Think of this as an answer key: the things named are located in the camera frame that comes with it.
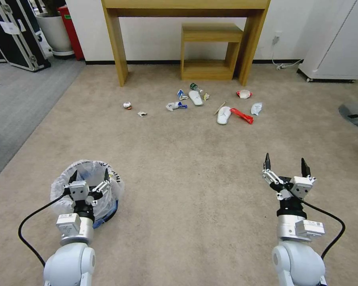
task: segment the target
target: beige carpet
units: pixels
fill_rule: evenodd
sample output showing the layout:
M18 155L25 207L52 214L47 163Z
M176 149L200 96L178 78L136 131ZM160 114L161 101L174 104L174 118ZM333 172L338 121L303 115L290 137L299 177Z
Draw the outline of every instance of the beige carpet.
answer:
M337 111L358 100L358 82L306 83L295 69L254 65L251 99L238 99L236 80L199 81L211 95L204 106L187 100L187 110L169 112L190 84L179 67L129 69L120 88L114 66L85 67L0 174L0 285L42 285L17 228L79 159L110 163L126 184L119 212L95 231L93 285L278 285L270 255L278 201L261 178L269 152L280 175L300 174L305 157L317 177L307 200L347 224L325 259L329 285L358 286L358 129ZM263 110L253 125L231 116L221 126L212 114L223 101L246 113L262 101ZM325 224L312 243L321 253L340 225L306 211ZM59 247L55 220L48 209L23 230L45 260Z

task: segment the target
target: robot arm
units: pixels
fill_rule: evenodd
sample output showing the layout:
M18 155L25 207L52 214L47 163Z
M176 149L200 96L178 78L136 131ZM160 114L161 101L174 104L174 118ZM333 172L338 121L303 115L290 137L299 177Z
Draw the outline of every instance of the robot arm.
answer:
M272 260L280 286L327 286L322 258L305 244L325 231L322 223L307 220L302 210L302 200L316 181L304 158L301 159L301 172L302 177L277 176L270 169L267 153L263 178L277 192L276 197L280 201L277 211L277 236L280 242L272 251Z
M74 213L61 214L56 222L61 232L61 247L46 262L44 286L91 286L95 267L93 241L93 205L111 185L107 170L104 181L90 187L86 181L76 181L77 171L65 186L73 200Z

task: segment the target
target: wooden stool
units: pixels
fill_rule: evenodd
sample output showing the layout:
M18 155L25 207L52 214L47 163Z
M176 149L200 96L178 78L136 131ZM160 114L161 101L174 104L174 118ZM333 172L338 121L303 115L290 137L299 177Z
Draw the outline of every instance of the wooden stool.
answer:
M232 23L184 23L181 41L181 78L231 80L243 31ZM225 60L184 60L185 42L228 42Z

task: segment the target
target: plant pot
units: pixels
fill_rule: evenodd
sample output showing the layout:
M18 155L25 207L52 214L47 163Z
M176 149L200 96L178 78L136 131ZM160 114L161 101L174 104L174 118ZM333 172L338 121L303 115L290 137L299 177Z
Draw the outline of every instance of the plant pot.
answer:
M61 16L49 17L47 13L42 13L36 18L55 56L74 54Z

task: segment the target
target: wooden stick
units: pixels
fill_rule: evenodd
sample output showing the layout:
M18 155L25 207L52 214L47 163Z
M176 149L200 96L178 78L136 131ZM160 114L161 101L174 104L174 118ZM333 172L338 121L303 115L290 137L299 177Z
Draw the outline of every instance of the wooden stick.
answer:
M214 115L216 115L216 113L219 112L220 108L222 108L227 102L224 101L224 103L222 105L219 106L219 108L216 110L216 112L214 113Z

